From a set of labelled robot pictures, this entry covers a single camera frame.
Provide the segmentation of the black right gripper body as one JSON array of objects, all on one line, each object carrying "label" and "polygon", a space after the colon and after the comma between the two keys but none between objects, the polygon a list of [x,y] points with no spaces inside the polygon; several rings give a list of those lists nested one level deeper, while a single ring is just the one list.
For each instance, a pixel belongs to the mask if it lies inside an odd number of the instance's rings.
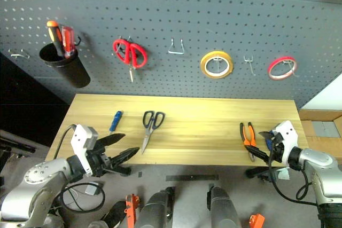
[{"label": "black right gripper body", "polygon": [[268,140],[268,149],[273,151],[273,160],[282,163],[284,152],[284,144],[281,136],[275,136],[272,140]]}]

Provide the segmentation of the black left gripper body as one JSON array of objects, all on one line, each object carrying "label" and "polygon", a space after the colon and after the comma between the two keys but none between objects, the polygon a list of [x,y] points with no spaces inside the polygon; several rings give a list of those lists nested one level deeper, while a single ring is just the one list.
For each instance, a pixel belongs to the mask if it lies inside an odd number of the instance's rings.
[{"label": "black left gripper body", "polygon": [[92,150],[87,150],[87,161],[92,177],[101,177],[107,172],[118,172],[118,169],[111,163],[111,159],[106,156],[105,147],[101,143],[95,143]]}]

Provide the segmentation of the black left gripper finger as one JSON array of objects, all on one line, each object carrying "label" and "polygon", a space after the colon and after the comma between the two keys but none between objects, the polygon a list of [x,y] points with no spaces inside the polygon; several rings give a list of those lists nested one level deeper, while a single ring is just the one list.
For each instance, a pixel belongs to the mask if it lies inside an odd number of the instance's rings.
[{"label": "black left gripper finger", "polygon": [[106,137],[97,140],[97,147],[102,148],[105,146],[110,146],[121,140],[125,136],[124,133],[113,133]]},{"label": "black left gripper finger", "polygon": [[139,147],[133,147],[133,148],[124,150],[119,155],[111,158],[110,163],[113,167],[119,166],[123,164],[124,162],[128,161],[129,159],[131,159],[138,151],[139,151]]}]

